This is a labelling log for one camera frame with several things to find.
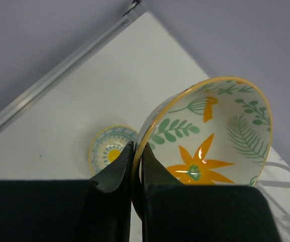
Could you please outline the yellow patterned bowl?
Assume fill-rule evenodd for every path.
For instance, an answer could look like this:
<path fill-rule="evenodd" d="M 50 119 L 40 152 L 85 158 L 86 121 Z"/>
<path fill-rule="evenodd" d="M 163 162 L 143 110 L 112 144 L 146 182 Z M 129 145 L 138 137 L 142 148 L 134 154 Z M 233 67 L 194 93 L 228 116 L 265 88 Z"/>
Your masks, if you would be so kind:
<path fill-rule="evenodd" d="M 118 158 L 129 141 L 136 142 L 138 132 L 131 127 L 115 125 L 102 130 L 92 141 L 88 163 L 93 175 Z"/>

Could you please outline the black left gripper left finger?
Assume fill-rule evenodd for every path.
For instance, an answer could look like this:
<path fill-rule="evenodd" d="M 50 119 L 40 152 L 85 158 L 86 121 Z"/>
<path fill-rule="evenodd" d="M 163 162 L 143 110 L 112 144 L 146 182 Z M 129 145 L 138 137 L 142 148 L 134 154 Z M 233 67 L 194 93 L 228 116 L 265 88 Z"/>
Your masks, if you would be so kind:
<path fill-rule="evenodd" d="M 134 144 L 90 179 L 0 180 L 0 241 L 128 241 Z"/>

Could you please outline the blue zigzag patterned bowl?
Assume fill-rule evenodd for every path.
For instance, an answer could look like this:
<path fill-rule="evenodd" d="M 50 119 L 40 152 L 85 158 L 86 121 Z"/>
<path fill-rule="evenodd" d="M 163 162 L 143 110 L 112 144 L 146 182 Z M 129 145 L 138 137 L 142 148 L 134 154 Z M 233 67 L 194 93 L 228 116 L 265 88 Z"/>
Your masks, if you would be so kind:
<path fill-rule="evenodd" d="M 271 148 L 272 113 L 263 92 L 243 78 L 199 82 L 162 102 L 135 143 L 132 201 L 140 218 L 144 150 L 185 185 L 246 185 L 260 177 Z"/>

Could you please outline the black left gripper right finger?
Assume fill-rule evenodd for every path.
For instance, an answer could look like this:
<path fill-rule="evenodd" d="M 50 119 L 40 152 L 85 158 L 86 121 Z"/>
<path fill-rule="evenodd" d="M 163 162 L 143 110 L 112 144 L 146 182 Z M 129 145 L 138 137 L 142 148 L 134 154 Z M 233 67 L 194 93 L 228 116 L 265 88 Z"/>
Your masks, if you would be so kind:
<path fill-rule="evenodd" d="M 265 197 L 253 187 L 187 186 L 142 155 L 143 241 L 280 241 Z"/>

